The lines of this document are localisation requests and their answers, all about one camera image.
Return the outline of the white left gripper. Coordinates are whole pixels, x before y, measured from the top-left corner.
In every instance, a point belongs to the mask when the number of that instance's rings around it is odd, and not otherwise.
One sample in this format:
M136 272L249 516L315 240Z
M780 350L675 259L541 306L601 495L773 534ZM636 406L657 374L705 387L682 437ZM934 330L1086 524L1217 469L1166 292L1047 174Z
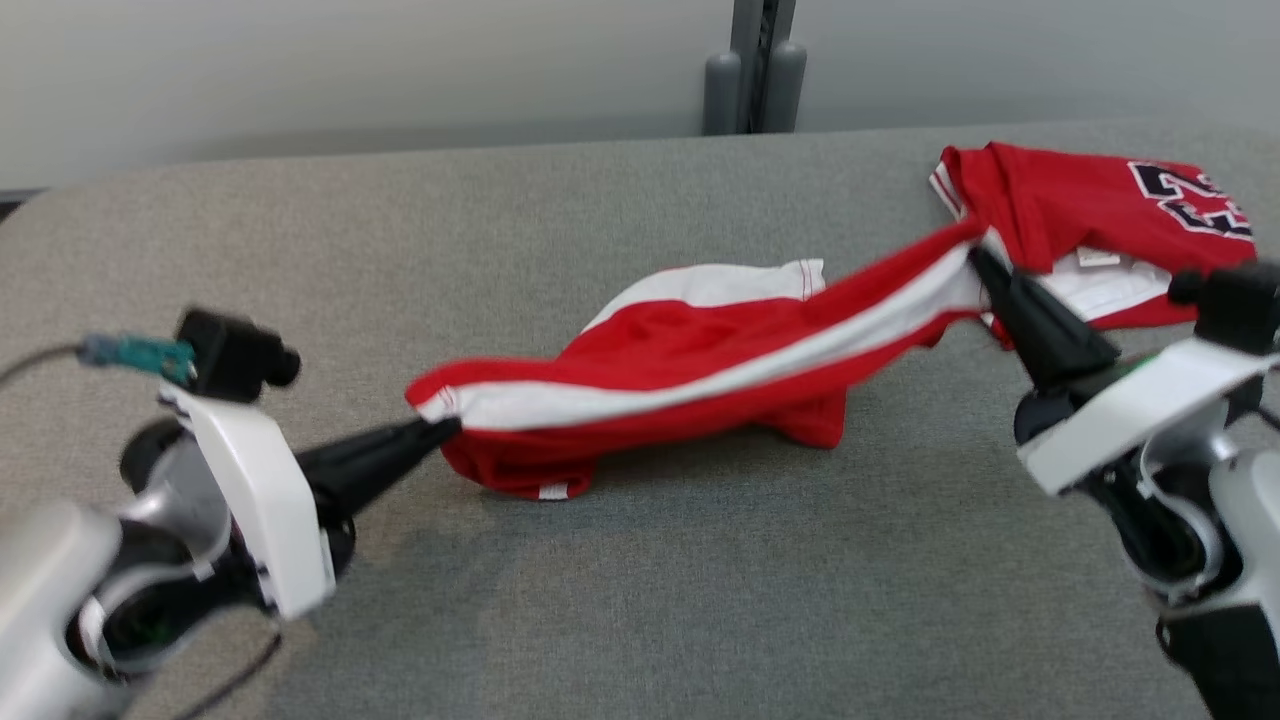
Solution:
M456 437L456 418L376 427L293 455L278 423L244 404L163 386L195 437L275 615L297 619L333 594L337 575L323 527L353 519Z

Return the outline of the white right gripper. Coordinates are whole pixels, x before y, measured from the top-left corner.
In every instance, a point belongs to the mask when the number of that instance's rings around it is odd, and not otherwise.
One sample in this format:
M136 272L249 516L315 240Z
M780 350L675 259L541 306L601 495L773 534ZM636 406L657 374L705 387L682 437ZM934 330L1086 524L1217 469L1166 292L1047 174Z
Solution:
M984 245L970 249L968 261L1036 388L1093 375L1119 360L1120 351L1038 278ZM1178 341L1023 445L1018 456L1047 495L1060 495L1275 365L1276 354L1256 356L1199 338Z

